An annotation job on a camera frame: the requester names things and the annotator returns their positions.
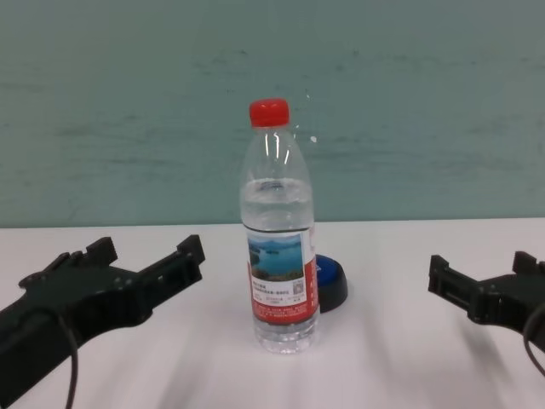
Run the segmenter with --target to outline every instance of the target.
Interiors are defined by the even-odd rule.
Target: teal wall
[[[2,0],[0,226],[236,222],[247,106],[276,95],[319,220],[545,216],[544,16],[541,0]]]

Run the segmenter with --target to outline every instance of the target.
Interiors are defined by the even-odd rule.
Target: bottle label
[[[313,231],[247,229],[252,308],[259,320],[294,324],[309,319],[318,309]]]

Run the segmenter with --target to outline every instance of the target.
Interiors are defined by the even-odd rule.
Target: bottle bottom
[[[292,325],[271,325],[254,317],[255,336],[267,351],[275,354],[297,354],[315,341],[319,315],[318,308],[308,320]]]

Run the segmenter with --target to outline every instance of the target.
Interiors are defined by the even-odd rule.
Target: qr code
[[[297,294],[302,294],[305,290],[305,285],[302,281],[297,281],[296,283],[293,283],[293,294],[296,296]]]

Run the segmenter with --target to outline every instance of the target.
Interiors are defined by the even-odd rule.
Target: red bottle cap
[[[257,128],[286,125],[290,122],[288,102],[282,98],[254,101],[250,104],[250,120]]]

